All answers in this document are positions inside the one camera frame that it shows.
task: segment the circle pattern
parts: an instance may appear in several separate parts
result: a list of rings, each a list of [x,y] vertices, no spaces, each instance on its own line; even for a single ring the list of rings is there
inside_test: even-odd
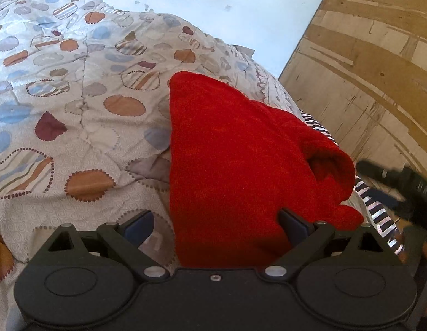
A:
[[[11,134],[3,130],[0,132],[0,153],[5,151],[11,144]]]
[[[165,150],[171,143],[171,130],[160,127],[149,128],[144,132],[144,139],[154,148]]]
[[[31,7],[40,11],[47,11],[49,9],[49,6],[46,3],[32,3]]]
[[[45,193],[51,187],[53,175],[51,157],[35,149],[16,149],[0,162],[0,199]]]
[[[71,52],[78,49],[78,43],[75,39],[65,39],[60,43],[60,49]]]
[[[0,51],[6,52],[16,48],[19,45],[19,39],[15,36],[5,37],[0,41]]]
[[[98,11],[88,12],[85,15],[85,22],[89,25],[92,25],[102,21],[105,17],[105,14]]]
[[[31,12],[31,9],[27,6],[21,6],[14,9],[16,15],[26,15]]]
[[[54,64],[63,60],[63,56],[59,55],[56,52],[44,53],[43,55],[39,55],[33,59],[33,63],[36,66],[45,66],[49,64]]]
[[[64,20],[68,17],[71,17],[77,11],[77,9],[77,5],[75,3],[70,2],[66,5],[63,5],[62,7],[59,7],[58,9],[55,9],[52,14],[57,19]]]
[[[0,282],[14,269],[13,255],[0,236]]]
[[[64,76],[65,74],[68,73],[68,70],[65,68],[59,68],[57,70],[52,70],[49,72],[49,75],[51,77],[60,77],[60,76]]]
[[[106,98],[103,105],[109,112],[118,116],[138,117],[146,113],[146,108],[142,102],[135,98],[122,95]]]
[[[73,173],[65,184],[65,193],[80,202],[95,202],[116,185],[111,176],[101,169]]]
[[[153,91],[161,85],[160,73],[145,73],[141,70],[134,70],[127,74],[122,74],[123,85],[130,89],[138,91]]]
[[[112,72],[116,73],[124,72],[126,70],[126,66],[123,65],[112,65],[110,68]]]
[[[195,63],[197,57],[194,52],[189,49],[175,51],[174,59],[186,63]]]
[[[115,16],[112,21],[119,27],[129,27],[133,24],[132,16]]]
[[[129,61],[132,61],[134,59],[134,57],[132,57],[132,56],[115,55],[113,53],[107,53],[104,56],[107,60],[115,62],[115,63],[129,62]]]
[[[107,39],[111,36],[111,32],[106,26],[99,26],[93,31],[92,36],[94,39]]]
[[[106,91],[107,91],[107,89],[106,89],[105,85],[102,85],[99,82],[94,82],[94,83],[91,83],[89,86],[86,86],[83,89],[82,94],[84,96],[94,97],[94,96],[100,96],[102,94],[105,94]]]
[[[26,91],[34,97],[52,97],[69,91],[68,81],[43,79],[26,85]]]

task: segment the red towel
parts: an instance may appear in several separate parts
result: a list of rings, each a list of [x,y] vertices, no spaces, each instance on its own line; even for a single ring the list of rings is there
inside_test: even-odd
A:
[[[183,266],[269,265],[290,248],[283,207],[342,230],[363,222],[339,206],[355,169],[327,137],[206,76],[179,72],[170,90],[170,208]]]

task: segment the dark red shape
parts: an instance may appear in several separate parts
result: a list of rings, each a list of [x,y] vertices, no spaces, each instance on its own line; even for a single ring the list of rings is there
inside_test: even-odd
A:
[[[183,27],[183,32],[186,33],[186,34],[188,34],[188,35],[191,35],[191,36],[194,35],[194,32],[190,29],[189,26],[184,26]]]
[[[36,136],[50,142],[67,131],[66,126],[59,122],[50,112],[45,112],[34,129]]]
[[[141,66],[141,67],[144,67],[144,68],[149,68],[151,70],[157,64],[153,63],[153,62],[148,62],[148,61],[141,61],[141,62],[138,63],[138,65]]]

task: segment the brown circle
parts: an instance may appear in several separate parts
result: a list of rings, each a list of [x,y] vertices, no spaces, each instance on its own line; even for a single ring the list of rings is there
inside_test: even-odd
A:
[[[197,58],[192,50],[186,49],[176,51],[174,59],[181,62],[194,63]]]
[[[52,70],[49,75],[51,77],[60,77],[60,76],[64,76],[65,74],[68,73],[68,70],[65,68],[59,68],[57,70]]]
[[[75,39],[66,39],[60,43],[60,49],[71,52],[78,49],[78,43]]]
[[[114,180],[107,173],[91,169],[73,173],[66,181],[65,193],[81,202],[95,202],[114,186]]]
[[[102,21],[104,18],[106,17],[105,14],[98,12],[98,11],[93,11],[93,12],[88,12],[85,15],[85,21],[87,24],[96,24],[100,21]]]
[[[0,281],[2,281],[14,268],[13,255],[0,236]]]
[[[118,116],[138,117],[146,112],[144,104],[132,97],[111,96],[103,102],[104,107]]]

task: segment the patterned comforter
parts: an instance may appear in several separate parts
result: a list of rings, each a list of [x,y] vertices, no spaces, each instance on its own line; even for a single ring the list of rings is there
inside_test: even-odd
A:
[[[149,209],[155,230],[142,250],[178,265],[168,81],[180,70],[302,118],[239,46],[177,16],[102,0],[0,0],[0,330],[22,327],[13,284],[62,223],[93,230]]]

